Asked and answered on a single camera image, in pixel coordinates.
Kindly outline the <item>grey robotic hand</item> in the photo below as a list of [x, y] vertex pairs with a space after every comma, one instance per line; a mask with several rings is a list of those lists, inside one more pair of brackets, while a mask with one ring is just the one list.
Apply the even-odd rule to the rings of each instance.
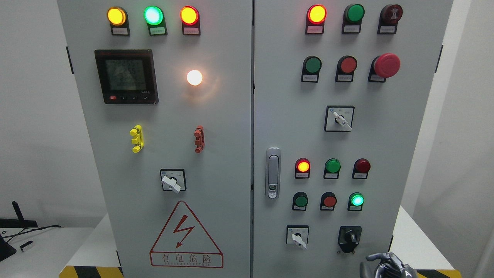
[[418, 272], [393, 252], [376, 253], [366, 257], [367, 261], [377, 259], [381, 262], [374, 271], [364, 262], [360, 263], [361, 278], [418, 278]]

